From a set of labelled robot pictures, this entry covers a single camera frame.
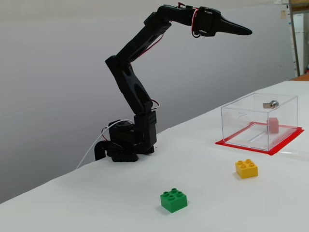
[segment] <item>pink block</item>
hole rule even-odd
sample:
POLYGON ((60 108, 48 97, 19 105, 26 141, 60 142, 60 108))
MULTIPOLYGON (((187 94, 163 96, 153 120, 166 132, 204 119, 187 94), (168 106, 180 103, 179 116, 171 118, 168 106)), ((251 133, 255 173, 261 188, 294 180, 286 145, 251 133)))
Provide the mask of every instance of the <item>pink block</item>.
POLYGON ((278 134, 279 133, 279 121, 276 117, 270 117, 269 118, 269 131, 272 134, 278 134))

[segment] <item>green lego brick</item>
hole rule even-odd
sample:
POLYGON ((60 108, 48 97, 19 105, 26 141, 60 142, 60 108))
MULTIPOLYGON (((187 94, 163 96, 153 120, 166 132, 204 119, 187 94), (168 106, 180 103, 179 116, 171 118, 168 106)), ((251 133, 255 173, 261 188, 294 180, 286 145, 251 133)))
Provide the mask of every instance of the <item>green lego brick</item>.
POLYGON ((188 205, 187 196, 173 188, 170 192, 164 192, 161 196, 161 205, 174 213, 188 205))

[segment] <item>yellow lego brick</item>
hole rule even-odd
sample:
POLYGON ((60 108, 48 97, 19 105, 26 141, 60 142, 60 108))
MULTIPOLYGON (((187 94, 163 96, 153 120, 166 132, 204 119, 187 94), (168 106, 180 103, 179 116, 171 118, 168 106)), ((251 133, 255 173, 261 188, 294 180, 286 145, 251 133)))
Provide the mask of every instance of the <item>yellow lego brick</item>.
POLYGON ((251 161, 251 159, 247 159, 246 161, 238 161, 235 163, 236 172, 242 178, 249 178, 258 176, 257 166, 251 161))

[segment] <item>red base plate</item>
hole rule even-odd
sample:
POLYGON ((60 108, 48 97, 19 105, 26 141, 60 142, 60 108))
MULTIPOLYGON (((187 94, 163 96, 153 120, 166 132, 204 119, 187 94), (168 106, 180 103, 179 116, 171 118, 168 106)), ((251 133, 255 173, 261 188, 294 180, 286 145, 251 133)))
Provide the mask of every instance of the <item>red base plate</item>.
POLYGON ((248 151, 256 151, 256 152, 261 152, 261 153, 266 153, 269 155, 274 155, 276 153, 278 153, 282 148, 284 148, 286 145, 288 145, 291 141, 293 141, 297 136, 299 136, 303 131, 302 127, 297 127, 296 131, 291 134, 289 137, 287 137, 286 139, 282 140, 278 145, 276 145, 275 147, 273 147, 270 151, 263 151, 263 150, 259 150, 259 149, 253 149, 253 148, 248 148, 248 147, 244 147, 244 146, 237 146, 237 145, 232 145, 232 144, 227 144, 226 142, 229 141, 230 139, 234 138, 236 135, 242 133, 244 130, 248 129, 249 127, 251 127, 253 124, 264 124, 264 123, 255 123, 255 122, 251 122, 247 127, 245 127, 244 129, 241 129, 240 131, 238 131, 235 134, 232 134, 231 136, 227 137, 225 139, 225 141, 220 140, 218 142, 216 142, 216 144, 218 145, 223 145, 223 146, 229 146, 229 147, 234 147, 234 148, 239 148, 239 149, 243 149, 243 150, 248 150, 248 151))

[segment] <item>gray wall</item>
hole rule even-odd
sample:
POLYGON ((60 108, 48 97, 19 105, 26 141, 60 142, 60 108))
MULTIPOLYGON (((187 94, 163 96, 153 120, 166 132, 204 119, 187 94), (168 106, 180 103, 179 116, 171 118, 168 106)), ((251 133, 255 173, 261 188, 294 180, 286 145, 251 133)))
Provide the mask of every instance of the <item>gray wall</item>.
MULTIPOLYGON (((82 1, 77 2, 83 12, 82 1)), ((121 2, 123 15, 117 11, 120 1, 113 1, 102 8, 103 17, 98 9, 91 17, 68 8, 61 13, 72 17, 53 20, 53 13, 2 16, 0 203, 72 171, 105 125, 133 118, 104 60, 164 1, 143 1, 143 10, 133 8, 132 1, 121 2), (132 12, 126 14, 123 7, 132 12)), ((194 39, 189 27, 173 23, 164 39, 133 63, 150 96, 162 104, 158 132, 293 78, 289 29, 280 20, 284 7, 245 2, 250 6, 220 10, 252 29, 252 36, 194 39)), ((85 163, 93 160, 91 153, 85 163)))

